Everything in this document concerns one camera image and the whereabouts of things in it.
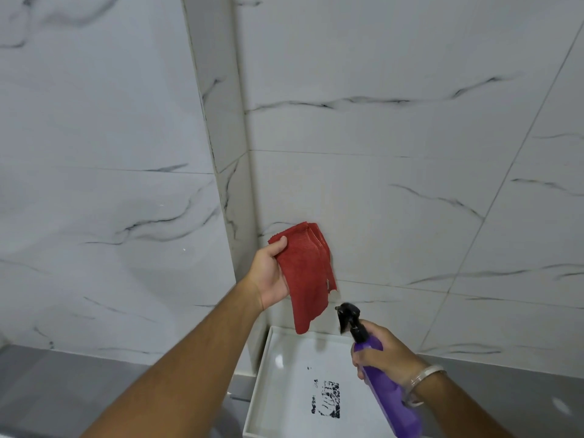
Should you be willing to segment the person's left hand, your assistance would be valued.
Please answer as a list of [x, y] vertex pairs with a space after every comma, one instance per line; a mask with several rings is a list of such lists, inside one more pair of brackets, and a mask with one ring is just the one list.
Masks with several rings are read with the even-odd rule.
[[267, 246], [255, 253], [251, 268], [244, 278], [245, 283], [251, 286], [259, 298], [263, 311], [281, 302], [290, 294], [277, 257], [270, 257], [267, 254]]

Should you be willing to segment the person's right hand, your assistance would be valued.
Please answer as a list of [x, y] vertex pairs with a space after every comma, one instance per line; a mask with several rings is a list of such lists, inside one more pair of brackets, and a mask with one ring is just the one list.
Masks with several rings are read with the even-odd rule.
[[[365, 319], [361, 323], [371, 336], [380, 340], [388, 360], [388, 368], [384, 373], [393, 382], [405, 387], [430, 366], [427, 361], [413, 353], [387, 328]], [[365, 380], [363, 370], [364, 368], [357, 368], [357, 376], [362, 381]]]

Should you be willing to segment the purple spray bottle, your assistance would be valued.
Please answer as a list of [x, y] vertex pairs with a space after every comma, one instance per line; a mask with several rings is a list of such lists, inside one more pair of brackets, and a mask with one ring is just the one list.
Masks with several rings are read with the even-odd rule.
[[[360, 309], [355, 305], [344, 302], [335, 307], [335, 310], [340, 332], [349, 332], [354, 339], [354, 352], [384, 349], [382, 342], [362, 324]], [[414, 410], [404, 404], [402, 388], [376, 367], [359, 366], [359, 370], [396, 438], [422, 438], [422, 423]]]

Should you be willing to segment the red microfiber cloth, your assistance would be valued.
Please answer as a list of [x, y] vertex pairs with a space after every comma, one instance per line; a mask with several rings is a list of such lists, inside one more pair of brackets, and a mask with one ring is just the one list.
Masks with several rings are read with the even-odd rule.
[[324, 235], [314, 222], [301, 222], [273, 235], [268, 244], [287, 238], [287, 246], [276, 256], [289, 289], [296, 334], [310, 330], [310, 324], [328, 306], [329, 294], [338, 289], [332, 254]]

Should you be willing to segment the person's left forearm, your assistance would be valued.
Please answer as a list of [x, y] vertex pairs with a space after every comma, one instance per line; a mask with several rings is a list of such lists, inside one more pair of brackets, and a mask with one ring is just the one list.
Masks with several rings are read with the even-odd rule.
[[245, 277], [80, 438], [205, 438], [269, 289]]

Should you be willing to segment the person's right forearm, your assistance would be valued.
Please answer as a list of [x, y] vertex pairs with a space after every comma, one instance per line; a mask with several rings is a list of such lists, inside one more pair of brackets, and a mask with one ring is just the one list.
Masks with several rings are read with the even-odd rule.
[[446, 438], [515, 438], [443, 372], [436, 372], [413, 388]]

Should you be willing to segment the white rectangular sink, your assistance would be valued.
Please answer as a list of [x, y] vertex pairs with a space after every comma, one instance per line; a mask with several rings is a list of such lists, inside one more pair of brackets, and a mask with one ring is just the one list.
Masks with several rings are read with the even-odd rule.
[[244, 438], [395, 438], [352, 365], [352, 338], [269, 329]]

